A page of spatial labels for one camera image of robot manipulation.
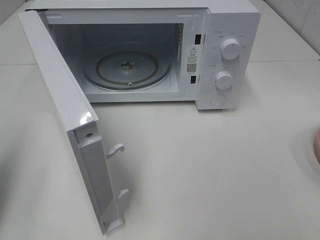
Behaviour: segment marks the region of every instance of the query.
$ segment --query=timer knob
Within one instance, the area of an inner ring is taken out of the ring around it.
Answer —
[[[221,71],[215,75],[215,86],[218,89],[225,90],[232,86],[234,78],[228,71]]]
[[[229,38],[221,43],[220,48],[223,58],[232,60],[240,55],[241,43],[235,38]]]

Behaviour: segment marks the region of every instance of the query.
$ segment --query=microwave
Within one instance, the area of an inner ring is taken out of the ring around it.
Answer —
[[[19,18],[103,234],[124,223],[90,103],[237,105],[260,13],[248,0],[35,0]]]

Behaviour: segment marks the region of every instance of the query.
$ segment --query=sticker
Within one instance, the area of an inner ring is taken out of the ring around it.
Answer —
[[[198,73],[199,56],[201,55],[201,45],[187,45],[185,47],[186,64],[185,70],[187,74]]]

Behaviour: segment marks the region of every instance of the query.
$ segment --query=white knob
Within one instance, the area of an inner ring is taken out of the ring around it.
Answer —
[[[235,38],[229,38],[221,43],[221,54],[227,60],[235,59],[240,55],[241,44]]]
[[[234,82],[234,78],[232,77],[231,73],[228,71],[221,71],[215,76],[215,86],[218,89],[228,89],[232,86]]]

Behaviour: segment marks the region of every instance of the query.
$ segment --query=table surface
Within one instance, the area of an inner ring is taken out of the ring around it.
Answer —
[[[131,190],[125,226],[102,236],[21,30],[16,16],[0,26],[21,41],[0,44],[16,53],[0,56],[0,239],[319,239],[320,61],[250,62],[235,110],[93,104],[105,148],[126,146],[115,188]]]

